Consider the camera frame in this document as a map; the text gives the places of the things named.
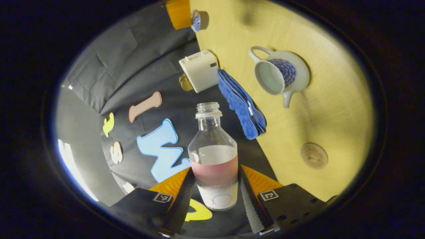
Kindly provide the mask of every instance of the plastic bottle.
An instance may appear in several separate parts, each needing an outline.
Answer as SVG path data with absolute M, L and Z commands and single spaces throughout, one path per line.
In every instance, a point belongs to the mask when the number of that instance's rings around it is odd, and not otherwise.
M 237 143 L 220 126 L 217 102 L 197 105 L 199 131 L 189 144 L 189 158 L 206 207 L 225 211 L 238 198 Z

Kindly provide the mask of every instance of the bottle neck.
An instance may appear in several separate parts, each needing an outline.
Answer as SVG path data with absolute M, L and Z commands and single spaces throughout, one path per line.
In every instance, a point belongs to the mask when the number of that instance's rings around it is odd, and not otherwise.
M 208 118 L 199 118 L 198 126 L 200 131 L 213 130 L 219 128 L 220 126 L 220 117 L 208 117 Z

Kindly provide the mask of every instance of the cup handle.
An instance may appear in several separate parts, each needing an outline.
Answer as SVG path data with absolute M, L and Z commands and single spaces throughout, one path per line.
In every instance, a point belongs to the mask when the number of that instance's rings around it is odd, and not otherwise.
M 266 52 L 267 54 L 271 54 L 272 53 L 272 51 L 271 50 L 269 50 L 269 49 L 266 49 L 266 48 L 264 48 L 264 47 L 260 47 L 260 46 L 253 46 L 253 47 L 251 47 L 249 50 L 248 50 L 248 55 L 254 60 L 254 62 L 258 62 L 258 61 L 260 61 L 261 59 L 259 58 L 259 57 L 257 57 L 257 55 L 256 54 L 254 54 L 254 52 L 253 52 L 253 50 L 260 50 L 260 51 L 264 51 L 264 52 Z

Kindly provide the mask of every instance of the bottle cap opening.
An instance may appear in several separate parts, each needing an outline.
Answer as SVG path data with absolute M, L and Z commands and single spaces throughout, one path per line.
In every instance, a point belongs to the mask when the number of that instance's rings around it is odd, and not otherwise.
M 223 114 L 219 111 L 220 105 L 217 102 L 208 102 L 197 104 L 196 109 L 198 112 L 195 115 L 195 119 L 207 118 L 207 117 L 221 117 Z

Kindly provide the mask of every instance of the white wall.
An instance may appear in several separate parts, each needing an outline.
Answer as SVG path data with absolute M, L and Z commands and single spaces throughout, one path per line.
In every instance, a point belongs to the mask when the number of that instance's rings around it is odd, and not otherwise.
M 58 138 L 71 145 L 76 167 L 87 187 L 99 201 L 111 206 L 124 193 L 102 151 L 99 114 L 67 87 L 61 88 L 57 107 Z

